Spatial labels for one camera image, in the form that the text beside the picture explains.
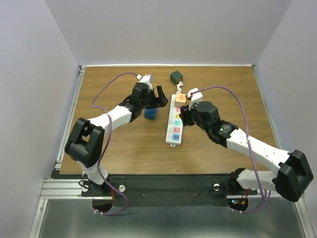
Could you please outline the dark green cube adapter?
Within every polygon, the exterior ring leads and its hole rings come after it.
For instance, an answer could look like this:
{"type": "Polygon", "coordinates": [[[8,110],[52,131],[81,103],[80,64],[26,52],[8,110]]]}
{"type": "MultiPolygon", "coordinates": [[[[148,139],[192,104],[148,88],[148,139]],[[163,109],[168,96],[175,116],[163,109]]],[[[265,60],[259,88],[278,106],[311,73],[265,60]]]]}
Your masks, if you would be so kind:
{"type": "Polygon", "coordinates": [[[176,70],[170,74],[170,81],[174,85],[177,85],[180,81],[183,81],[183,75],[181,74],[181,72],[176,70]]]}

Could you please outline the orange cube plug adapter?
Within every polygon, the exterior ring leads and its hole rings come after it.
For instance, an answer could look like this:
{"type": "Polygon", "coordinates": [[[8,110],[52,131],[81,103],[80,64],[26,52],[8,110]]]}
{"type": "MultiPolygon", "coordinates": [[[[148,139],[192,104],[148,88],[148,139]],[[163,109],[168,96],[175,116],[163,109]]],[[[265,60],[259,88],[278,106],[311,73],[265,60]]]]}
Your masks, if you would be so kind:
{"type": "Polygon", "coordinates": [[[176,93],[175,94],[175,101],[174,101],[174,106],[176,108],[180,108],[184,105],[186,105],[186,94],[183,93],[176,93]]]}

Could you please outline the white multicolour power strip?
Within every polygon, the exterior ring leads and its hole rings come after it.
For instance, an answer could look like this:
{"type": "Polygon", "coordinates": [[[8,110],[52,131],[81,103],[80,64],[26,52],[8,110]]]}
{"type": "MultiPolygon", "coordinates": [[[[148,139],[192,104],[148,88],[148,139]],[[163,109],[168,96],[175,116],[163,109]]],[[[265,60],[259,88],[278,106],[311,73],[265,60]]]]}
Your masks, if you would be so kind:
{"type": "Polygon", "coordinates": [[[181,145],[183,132],[183,123],[180,118],[180,108],[175,107],[175,97],[176,95],[172,94],[165,137],[166,144],[169,144],[171,147],[181,145]]]}

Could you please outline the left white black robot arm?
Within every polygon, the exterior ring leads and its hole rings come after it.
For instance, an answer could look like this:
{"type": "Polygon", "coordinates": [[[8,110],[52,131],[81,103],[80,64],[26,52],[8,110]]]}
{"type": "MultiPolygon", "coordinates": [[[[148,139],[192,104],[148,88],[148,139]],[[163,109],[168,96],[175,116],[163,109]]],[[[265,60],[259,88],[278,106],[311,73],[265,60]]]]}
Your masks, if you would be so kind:
{"type": "Polygon", "coordinates": [[[138,82],[132,93],[111,111],[93,119],[76,120],[64,152],[81,166],[98,195],[106,195],[111,190],[101,158],[109,146],[112,131],[133,122],[142,110],[162,108],[167,103],[168,99],[160,85],[155,90],[149,83],[138,82]]]}

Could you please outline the blue cube plug adapter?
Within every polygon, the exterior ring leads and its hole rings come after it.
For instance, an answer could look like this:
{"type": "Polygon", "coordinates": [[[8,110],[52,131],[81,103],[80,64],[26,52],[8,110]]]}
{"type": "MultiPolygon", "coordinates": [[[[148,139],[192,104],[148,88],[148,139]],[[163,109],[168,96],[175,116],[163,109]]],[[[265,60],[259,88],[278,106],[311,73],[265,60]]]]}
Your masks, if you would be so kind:
{"type": "Polygon", "coordinates": [[[149,120],[156,120],[157,114],[158,114],[158,108],[145,109],[144,111],[145,119],[149,119],[149,120]]]}

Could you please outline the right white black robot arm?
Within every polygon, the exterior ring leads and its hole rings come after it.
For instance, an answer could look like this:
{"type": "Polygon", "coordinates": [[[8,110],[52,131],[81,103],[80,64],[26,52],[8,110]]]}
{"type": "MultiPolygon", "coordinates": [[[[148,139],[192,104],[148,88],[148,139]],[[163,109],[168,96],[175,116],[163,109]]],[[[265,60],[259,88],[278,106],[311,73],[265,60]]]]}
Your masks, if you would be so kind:
{"type": "Polygon", "coordinates": [[[237,169],[228,181],[233,193],[251,188],[270,190],[288,201],[297,202],[314,179],[302,151],[288,152],[247,135],[238,126],[222,120],[211,102],[182,106],[180,117],[184,126],[198,126],[212,142],[249,156],[267,168],[259,172],[237,169]]]}

